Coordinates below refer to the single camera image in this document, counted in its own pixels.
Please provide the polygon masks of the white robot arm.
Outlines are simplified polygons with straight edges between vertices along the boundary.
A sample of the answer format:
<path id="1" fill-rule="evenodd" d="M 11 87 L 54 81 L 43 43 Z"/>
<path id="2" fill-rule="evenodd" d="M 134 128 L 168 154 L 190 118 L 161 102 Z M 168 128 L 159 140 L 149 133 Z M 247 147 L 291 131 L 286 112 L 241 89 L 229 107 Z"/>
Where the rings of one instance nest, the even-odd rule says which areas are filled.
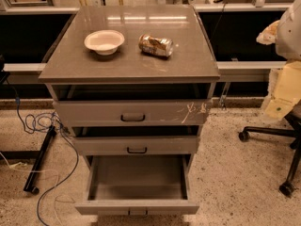
<path id="1" fill-rule="evenodd" d="M 301 60 L 301 0 L 294 0 L 281 18 L 269 24 L 256 38 L 264 45 L 274 43 L 276 53 L 287 60 Z"/>

